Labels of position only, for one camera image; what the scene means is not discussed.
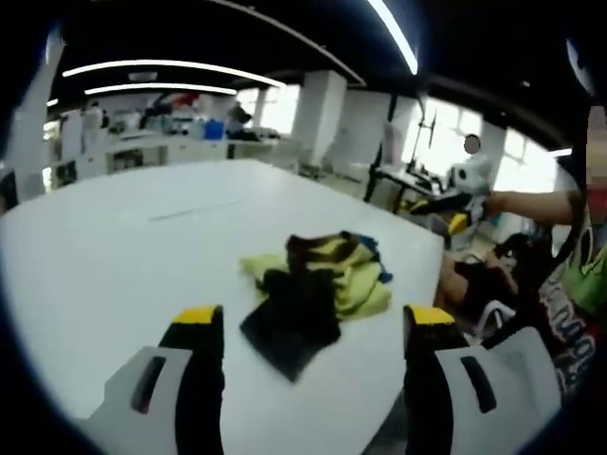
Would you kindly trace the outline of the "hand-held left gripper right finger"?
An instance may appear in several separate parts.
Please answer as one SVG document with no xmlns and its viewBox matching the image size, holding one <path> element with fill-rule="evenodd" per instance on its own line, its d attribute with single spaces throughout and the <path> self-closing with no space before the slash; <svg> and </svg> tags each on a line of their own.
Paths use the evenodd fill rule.
<svg viewBox="0 0 607 455">
<path fill-rule="evenodd" d="M 440 308 L 403 316 L 408 453 L 516 454 L 561 407 L 535 328 L 471 344 Z"/>
</svg>

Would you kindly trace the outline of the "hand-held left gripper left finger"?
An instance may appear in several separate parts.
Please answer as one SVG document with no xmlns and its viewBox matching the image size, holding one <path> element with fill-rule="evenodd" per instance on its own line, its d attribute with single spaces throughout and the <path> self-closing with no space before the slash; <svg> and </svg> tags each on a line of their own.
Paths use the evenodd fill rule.
<svg viewBox="0 0 607 455">
<path fill-rule="evenodd" d="M 105 382 L 79 427 L 105 454 L 221 454 L 223 358 L 222 307 L 186 309 Z"/>
</svg>

